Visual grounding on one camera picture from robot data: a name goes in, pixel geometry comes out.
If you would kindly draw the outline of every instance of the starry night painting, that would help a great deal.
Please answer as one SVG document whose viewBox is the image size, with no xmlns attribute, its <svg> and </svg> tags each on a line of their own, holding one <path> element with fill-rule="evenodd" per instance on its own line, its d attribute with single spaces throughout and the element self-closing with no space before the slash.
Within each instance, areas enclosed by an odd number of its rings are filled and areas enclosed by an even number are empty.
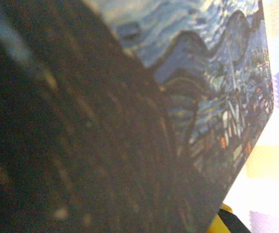
<svg viewBox="0 0 279 233">
<path fill-rule="evenodd" d="M 0 54 L 8 232 L 205 232 L 273 111 L 261 0 L 0 0 Z"/>
<path fill-rule="evenodd" d="M 273 110 L 262 1 L 93 2 L 166 95 L 177 155 L 228 187 Z"/>
</svg>

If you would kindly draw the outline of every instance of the yellow object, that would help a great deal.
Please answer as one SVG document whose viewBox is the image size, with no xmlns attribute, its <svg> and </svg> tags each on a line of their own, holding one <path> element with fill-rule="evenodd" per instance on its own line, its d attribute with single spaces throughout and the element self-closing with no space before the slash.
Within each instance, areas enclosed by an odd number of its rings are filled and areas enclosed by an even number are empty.
<svg viewBox="0 0 279 233">
<path fill-rule="evenodd" d="M 225 204 L 222 204 L 221 209 L 233 214 L 232 209 Z M 230 231 L 227 228 L 227 226 L 223 223 L 221 218 L 218 215 L 216 215 L 207 233 L 230 233 Z"/>
</svg>

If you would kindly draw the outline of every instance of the painting print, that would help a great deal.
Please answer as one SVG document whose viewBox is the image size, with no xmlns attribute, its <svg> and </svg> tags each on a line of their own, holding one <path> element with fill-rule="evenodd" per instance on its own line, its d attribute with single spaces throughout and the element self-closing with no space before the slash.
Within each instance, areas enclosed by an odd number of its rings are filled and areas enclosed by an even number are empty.
<svg viewBox="0 0 279 233">
<path fill-rule="evenodd" d="M 273 111 L 262 1 L 90 2 L 166 97 L 177 156 L 226 193 Z"/>
</svg>

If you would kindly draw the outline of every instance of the printed artwork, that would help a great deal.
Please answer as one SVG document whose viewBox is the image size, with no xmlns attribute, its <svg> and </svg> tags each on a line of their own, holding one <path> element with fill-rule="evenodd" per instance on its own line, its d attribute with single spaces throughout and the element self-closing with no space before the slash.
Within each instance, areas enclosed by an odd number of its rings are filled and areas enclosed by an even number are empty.
<svg viewBox="0 0 279 233">
<path fill-rule="evenodd" d="M 205 232 L 273 110 L 262 2 L 0 6 L 9 232 Z"/>
<path fill-rule="evenodd" d="M 93 2 L 167 96 L 177 155 L 229 187 L 273 110 L 262 1 Z"/>
</svg>

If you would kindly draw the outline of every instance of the black object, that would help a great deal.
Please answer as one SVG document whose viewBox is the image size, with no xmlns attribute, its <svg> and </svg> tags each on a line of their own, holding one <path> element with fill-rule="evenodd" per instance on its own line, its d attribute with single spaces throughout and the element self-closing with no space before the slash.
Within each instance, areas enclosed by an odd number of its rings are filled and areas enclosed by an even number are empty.
<svg viewBox="0 0 279 233">
<path fill-rule="evenodd" d="M 251 233 L 251 231 L 231 212 L 220 209 L 218 216 L 231 233 Z"/>
</svg>

